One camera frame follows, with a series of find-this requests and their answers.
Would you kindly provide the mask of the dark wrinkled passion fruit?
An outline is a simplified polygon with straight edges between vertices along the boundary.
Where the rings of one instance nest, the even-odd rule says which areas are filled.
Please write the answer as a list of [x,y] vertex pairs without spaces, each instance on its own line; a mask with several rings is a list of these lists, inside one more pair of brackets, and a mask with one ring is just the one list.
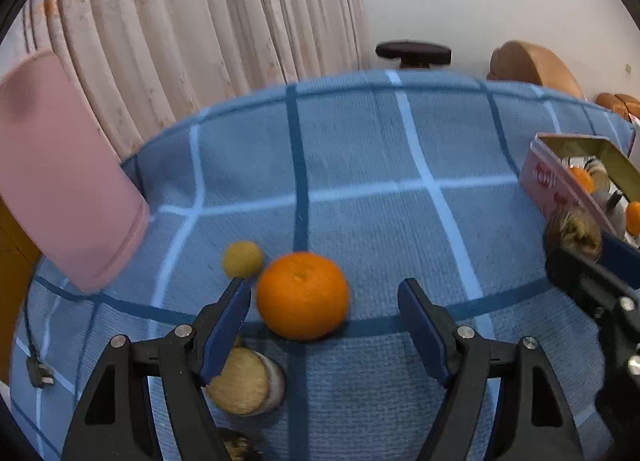
[[603,250],[602,231],[597,221],[579,206],[558,207],[544,227],[542,247],[546,256],[565,247],[597,262]]

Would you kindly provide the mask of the large orange mandarin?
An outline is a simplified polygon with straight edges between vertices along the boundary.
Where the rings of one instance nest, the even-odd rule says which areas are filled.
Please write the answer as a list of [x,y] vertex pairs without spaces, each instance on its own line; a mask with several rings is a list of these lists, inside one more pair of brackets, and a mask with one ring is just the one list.
[[349,307],[340,267],[320,255],[293,252],[273,261],[256,282],[256,304],[267,328],[293,341],[314,341],[337,330]]

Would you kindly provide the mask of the blue checked tablecloth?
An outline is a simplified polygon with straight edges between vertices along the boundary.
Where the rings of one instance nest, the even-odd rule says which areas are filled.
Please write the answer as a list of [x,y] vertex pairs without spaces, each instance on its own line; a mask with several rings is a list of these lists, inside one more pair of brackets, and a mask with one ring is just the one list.
[[536,337],[570,404],[587,459],[612,439],[593,407],[597,329],[544,274],[544,216],[518,183],[540,132],[634,130],[598,106],[519,83],[449,72],[376,71],[271,88],[178,123],[126,161],[151,209],[144,241],[104,291],[81,294],[42,262],[17,327],[10,408],[38,453],[58,459],[94,365],[115,334],[161,337],[227,286],[224,249],[267,259],[309,251],[349,288],[349,317],[319,342],[246,319],[246,346],[279,363],[285,403],[215,422],[269,460],[412,460],[442,401],[405,325],[407,278],[483,337]]

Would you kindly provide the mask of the dark round stool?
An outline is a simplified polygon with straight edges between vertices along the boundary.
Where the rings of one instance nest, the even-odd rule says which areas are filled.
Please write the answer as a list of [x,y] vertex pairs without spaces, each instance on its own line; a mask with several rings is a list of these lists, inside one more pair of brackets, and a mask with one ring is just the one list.
[[391,40],[375,47],[379,58],[399,60],[401,69],[431,69],[432,66],[450,65],[452,51],[447,46],[416,42],[415,40]]

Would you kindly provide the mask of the pink metal tin box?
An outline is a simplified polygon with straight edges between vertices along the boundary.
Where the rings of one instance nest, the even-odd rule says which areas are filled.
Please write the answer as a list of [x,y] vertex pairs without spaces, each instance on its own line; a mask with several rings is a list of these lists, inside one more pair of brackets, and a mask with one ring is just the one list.
[[639,244],[639,169],[612,141],[540,132],[529,145],[520,183],[544,216],[580,207],[603,230]]

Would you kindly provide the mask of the pink floral curtain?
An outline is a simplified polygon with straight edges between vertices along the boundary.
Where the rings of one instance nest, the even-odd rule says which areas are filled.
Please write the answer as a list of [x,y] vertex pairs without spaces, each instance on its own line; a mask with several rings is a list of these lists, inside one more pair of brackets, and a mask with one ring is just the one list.
[[206,106],[362,69],[366,46],[361,0],[26,0],[1,65],[53,51],[127,158]]

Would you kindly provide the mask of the pink cylindrical appliance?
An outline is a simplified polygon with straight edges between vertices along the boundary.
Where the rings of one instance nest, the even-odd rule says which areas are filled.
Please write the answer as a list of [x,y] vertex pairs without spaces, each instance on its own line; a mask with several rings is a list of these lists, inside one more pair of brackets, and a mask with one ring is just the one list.
[[1,82],[1,196],[85,293],[119,275],[148,227],[148,203],[51,51],[33,54]]

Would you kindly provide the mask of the dark fruit bottom edge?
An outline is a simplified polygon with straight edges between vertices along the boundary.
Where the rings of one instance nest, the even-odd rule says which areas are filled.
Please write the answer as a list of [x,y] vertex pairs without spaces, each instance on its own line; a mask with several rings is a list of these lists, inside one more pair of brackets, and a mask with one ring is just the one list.
[[264,455],[250,439],[233,429],[217,429],[218,438],[224,444],[232,461],[262,461]]

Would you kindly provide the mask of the orange mandarin right tin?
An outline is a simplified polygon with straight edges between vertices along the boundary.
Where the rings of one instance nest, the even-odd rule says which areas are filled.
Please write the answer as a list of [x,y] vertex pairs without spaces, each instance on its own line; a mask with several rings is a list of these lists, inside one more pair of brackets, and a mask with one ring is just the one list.
[[640,236],[640,202],[631,201],[625,210],[626,231],[632,237]]

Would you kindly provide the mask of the small yellow fruit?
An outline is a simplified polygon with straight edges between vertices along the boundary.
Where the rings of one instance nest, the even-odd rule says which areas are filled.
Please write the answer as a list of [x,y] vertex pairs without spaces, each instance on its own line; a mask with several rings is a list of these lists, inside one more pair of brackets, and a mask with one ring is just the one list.
[[253,241],[235,241],[222,255],[222,269],[228,278],[254,278],[262,271],[264,254]]

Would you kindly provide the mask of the small orange in tin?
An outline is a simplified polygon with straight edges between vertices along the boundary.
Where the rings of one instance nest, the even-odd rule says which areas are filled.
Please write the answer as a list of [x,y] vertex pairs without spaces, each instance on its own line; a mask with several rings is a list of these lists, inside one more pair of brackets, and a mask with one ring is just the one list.
[[588,194],[593,194],[596,191],[596,184],[594,183],[591,175],[579,166],[570,166],[568,171],[572,174],[573,178],[582,187],[582,190]]

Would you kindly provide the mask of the halved passion fruit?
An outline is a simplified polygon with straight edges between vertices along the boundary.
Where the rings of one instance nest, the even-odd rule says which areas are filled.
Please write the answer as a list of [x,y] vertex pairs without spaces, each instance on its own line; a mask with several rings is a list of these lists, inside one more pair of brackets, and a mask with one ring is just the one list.
[[285,377],[272,359],[233,347],[221,374],[206,386],[214,405],[229,415],[254,417],[276,409],[285,396]]

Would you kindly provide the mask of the brown leather sofa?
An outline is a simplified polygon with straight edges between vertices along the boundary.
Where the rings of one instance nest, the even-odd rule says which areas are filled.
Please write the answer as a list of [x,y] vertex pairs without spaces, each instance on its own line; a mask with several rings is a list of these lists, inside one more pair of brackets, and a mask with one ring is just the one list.
[[623,120],[633,122],[640,118],[640,100],[626,94],[601,92],[596,103],[618,114]]

